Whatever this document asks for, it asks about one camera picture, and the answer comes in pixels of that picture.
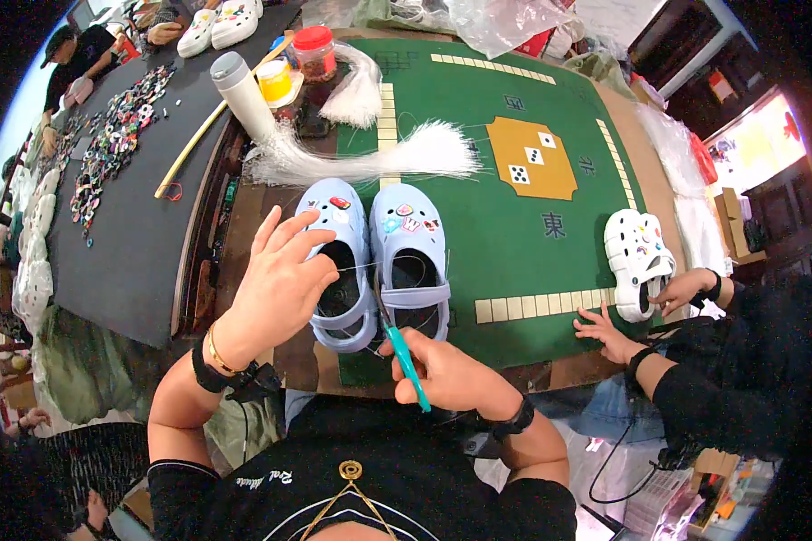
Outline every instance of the black cap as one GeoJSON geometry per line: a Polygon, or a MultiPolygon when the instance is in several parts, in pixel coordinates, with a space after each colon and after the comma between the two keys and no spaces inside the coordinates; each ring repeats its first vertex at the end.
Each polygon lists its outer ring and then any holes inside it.
{"type": "Polygon", "coordinates": [[[72,38],[75,38],[75,31],[68,25],[57,28],[57,31],[54,32],[54,35],[51,36],[51,39],[48,40],[48,44],[45,46],[45,60],[39,69],[43,69],[47,66],[48,62],[51,61],[51,57],[57,52],[57,49],[60,49],[60,45],[63,45],[72,38]]]}

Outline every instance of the electric cord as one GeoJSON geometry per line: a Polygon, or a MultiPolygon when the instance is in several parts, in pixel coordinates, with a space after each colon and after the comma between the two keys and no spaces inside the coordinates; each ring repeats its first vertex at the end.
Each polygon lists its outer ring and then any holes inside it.
{"type": "Polygon", "coordinates": [[[249,443],[249,417],[247,417],[247,409],[243,407],[243,404],[238,402],[238,405],[240,406],[240,411],[244,412],[244,459],[243,459],[243,464],[246,464],[247,463],[247,445],[249,443]]]}
{"type": "Polygon", "coordinates": [[[655,475],[655,472],[657,472],[660,469],[658,464],[656,464],[654,461],[650,460],[650,466],[653,467],[653,471],[650,472],[650,475],[647,476],[647,479],[645,479],[641,483],[641,485],[638,488],[635,489],[634,492],[631,492],[631,493],[627,494],[626,496],[623,496],[622,498],[617,498],[616,500],[596,500],[595,497],[592,495],[592,490],[595,488],[595,482],[598,481],[599,475],[602,474],[602,471],[604,471],[604,467],[608,465],[608,462],[610,462],[610,457],[614,455],[614,452],[617,451],[617,448],[620,446],[620,443],[622,443],[623,440],[625,439],[625,436],[628,434],[628,430],[631,427],[633,427],[634,425],[635,425],[635,420],[632,419],[628,423],[628,426],[623,431],[623,435],[620,436],[620,439],[614,445],[614,449],[610,449],[610,453],[608,454],[608,458],[604,459],[604,464],[602,464],[602,466],[598,469],[598,473],[595,474],[595,478],[592,480],[592,484],[590,485],[590,500],[594,501],[597,504],[604,504],[604,505],[618,504],[621,501],[628,500],[629,498],[631,498],[632,496],[634,496],[635,494],[640,492],[647,485],[647,483],[649,483],[650,480],[653,479],[653,475],[655,475]]]}

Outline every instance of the person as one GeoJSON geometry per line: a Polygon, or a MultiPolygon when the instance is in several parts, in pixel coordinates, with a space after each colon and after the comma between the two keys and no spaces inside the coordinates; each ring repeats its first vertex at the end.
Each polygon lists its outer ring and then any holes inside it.
{"type": "Polygon", "coordinates": [[[28,472],[42,509],[62,532],[87,530],[113,537],[106,518],[147,470],[147,430],[137,422],[104,422],[39,438],[51,426],[42,408],[32,408],[4,431],[28,472]]]}
{"type": "MultiPolygon", "coordinates": [[[[136,27],[141,30],[138,50],[142,55],[154,55],[164,45],[176,42],[189,28],[192,17],[198,9],[191,9],[198,2],[184,3],[176,0],[162,0],[158,6],[138,20],[136,27]]],[[[202,9],[213,9],[220,0],[207,0],[202,9]]]]}
{"type": "MultiPolygon", "coordinates": [[[[649,301],[667,317],[696,296],[713,300],[725,318],[685,319],[668,336],[642,343],[617,330],[602,303],[601,313],[578,311],[585,322],[574,320],[575,336],[601,341],[607,359],[627,365],[626,376],[658,409],[666,440],[779,460],[812,376],[812,280],[746,287],[695,268],[649,301]]],[[[612,402],[606,406],[616,409],[612,402]]]]}
{"type": "MultiPolygon", "coordinates": [[[[444,427],[425,429],[428,416],[396,359],[396,400],[316,395],[290,419],[287,438],[220,478],[202,426],[220,404],[223,382],[304,328],[338,277],[326,255],[306,259],[335,237],[303,231],[319,211],[278,227],[280,217],[274,207],[261,224],[233,305],[157,387],[148,425],[157,538],[574,539],[557,429],[539,413],[529,417],[529,402],[501,375],[418,330],[402,336],[430,403],[477,409],[494,431],[504,427],[495,433],[512,472],[502,492],[478,480],[444,427]]],[[[386,344],[381,352],[393,350],[386,344]]]]}
{"type": "Polygon", "coordinates": [[[65,25],[57,28],[45,46],[43,69],[50,62],[59,64],[51,73],[45,94],[42,113],[42,155],[51,157],[57,148],[57,131],[51,127],[51,117],[60,110],[60,96],[77,80],[99,81],[117,68],[115,51],[123,47],[125,34],[115,38],[99,25],[87,28],[80,34],[65,25]]]}

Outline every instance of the plastic jar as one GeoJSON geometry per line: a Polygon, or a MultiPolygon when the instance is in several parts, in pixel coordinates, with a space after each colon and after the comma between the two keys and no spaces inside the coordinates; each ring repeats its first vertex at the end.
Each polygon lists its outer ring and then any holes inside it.
{"type": "Polygon", "coordinates": [[[337,72],[331,29],[311,26],[295,32],[292,48],[295,51],[304,81],[314,83],[330,81],[337,72]]]}

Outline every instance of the person in black cap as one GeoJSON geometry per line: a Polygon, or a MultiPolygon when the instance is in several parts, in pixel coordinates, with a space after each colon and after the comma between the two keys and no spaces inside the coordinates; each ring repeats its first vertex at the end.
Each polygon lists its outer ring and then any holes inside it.
{"type": "Polygon", "coordinates": [[[42,113],[42,154],[50,157],[57,148],[57,132],[51,127],[51,115],[60,109],[60,96],[78,79],[97,81],[119,66],[114,52],[126,36],[115,38],[105,28],[94,25],[78,34],[69,26],[57,28],[45,47],[45,61],[59,64],[48,81],[45,111],[42,113]]]}

